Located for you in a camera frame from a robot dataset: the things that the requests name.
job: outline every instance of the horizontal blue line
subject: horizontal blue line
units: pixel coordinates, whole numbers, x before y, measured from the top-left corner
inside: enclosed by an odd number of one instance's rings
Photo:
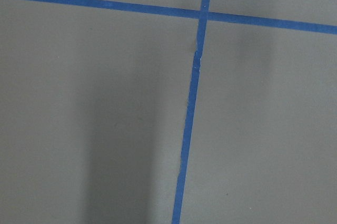
[[[209,12],[208,20],[293,29],[307,32],[337,34],[337,26],[333,25],[322,25],[307,22],[297,22],[291,20],[276,20],[273,18],[265,18],[265,17],[252,17],[252,16]]]
[[[131,4],[106,0],[29,0],[46,3],[68,4],[118,11],[141,12],[175,17],[199,18],[199,11],[192,9],[170,8],[153,5]]]

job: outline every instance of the blue tape strip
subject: blue tape strip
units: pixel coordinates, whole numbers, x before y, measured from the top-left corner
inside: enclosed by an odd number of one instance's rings
[[[119,11],[141,12],[175,17],[199,18],[199,11],[143,4],[131,4],[105,0],[29,0],[46,3],[68,4],[93,8],[115,9]]]
[[[181,149],[181,163],[180,163],[180,172],[177,179],[177,187],[175,192],[174,207],[172,214],[172,224],[180,223],[181,209],[184,196],[186,172],[187,172],[187,162],[189,159],[190,144],[191,144],[191,135],[194,119],[194,110],[196,102],[196,94],[199,84],[199,74],[200,74],[200,65],[201,57],[204,49],[205,41],[205,32],[207,25],[207,14],[209,11],[210,0],[202,0],[200,7],[200,16],[199,24],[196,35],[197,49],[194,54],[193,66],[192,66],[192,76],[190,82],[190,92],[189,92],[189,102],[187,105],[186,119],[185,119],[185,128],[183,135],[183,143]]]
[[[296,22],[291,20],[276,20],[273,18],[265,18],[265,17],[252,17],[252,16],[209,12],[208,20],[237,23],[237,24],[277,27],[307,32],[337,34],[337,26],[333,25]]]

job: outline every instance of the gray floor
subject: gray floor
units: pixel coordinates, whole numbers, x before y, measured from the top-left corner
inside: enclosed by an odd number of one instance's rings
[[[336,0],[210,11],[337,25]],[[0,15],[0,223],[171,223],[198,20],[20,0]],[[336,39],[208,22],[182,224],[337,222]]]

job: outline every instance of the vertical blue line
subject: vertical blue line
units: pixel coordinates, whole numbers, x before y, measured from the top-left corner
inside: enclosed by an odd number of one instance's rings
[[[205,32],[207,25],[207,15],[209,12],[210,0],[201,0],[200,6],[200,15],[199,15],[199,24],[196,34],[196,51],[193,59],[192,66],[192,76],[190,82],[190,92],[189,92],[189,102],[187,105],[186,119],[185,119],[185,128],[183,135],[183,144],[181,149],[181,163],[180,163],[180,172],[177,179],[177,187],[175,192],[174,207],[172,214],[172,224],[180,223],[181,209],[184,196],[186,172],[187,172],[187,162],[189,159],[193,119],[194,119],[194,110],[195,110],[195,101],[196,94],[199,83],[199,74],[200,74],[200,65],[201,57],[204,49],[205,41]]]

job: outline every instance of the blue tape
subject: blue tape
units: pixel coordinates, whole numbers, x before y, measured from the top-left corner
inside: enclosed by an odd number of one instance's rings
[[[118,11],[141,12],[175,17],[199,18],[199,11],[153,5],[131,4],[105,0],[28,0],[55,4],[67,4],[93,8],[115,9]]]
[[[177,186],[175,192],[173,214],[172,214],[172,224],[180,223],[181,209],[184,197],[184,188],[187,172],[187,162],[189,160],[189,152],[191,145],[191,135],[194,119],[194,110],[197,89],[199,84],[199,75],[200,75],[200,65],[201,57],[204,49],[206,25],[207,25],[207,14],[209,11],[210,0],[201,0],[200,7],[200,16],[199,24],[196,35],[197,49],[194,54],[193,66],[192,66],[192,76],[190,82],[190,92],[189,92],[189,102],[187,105],[186,119],[185,119],[185,128],[183,135],[183,143],[181,148],[181,163],[180,163],[180,172],[177,179]]]
[[[259,25],[276,28],[285,28],[307,32],[337,34],[337,26],[333,25],[322,25],[306,22],[297,22],[291,20],[276,20],[273,18],[265,18],[265,17],[252,17],[252,16],[209,12],[208,20],[246,24],[246,25]]]

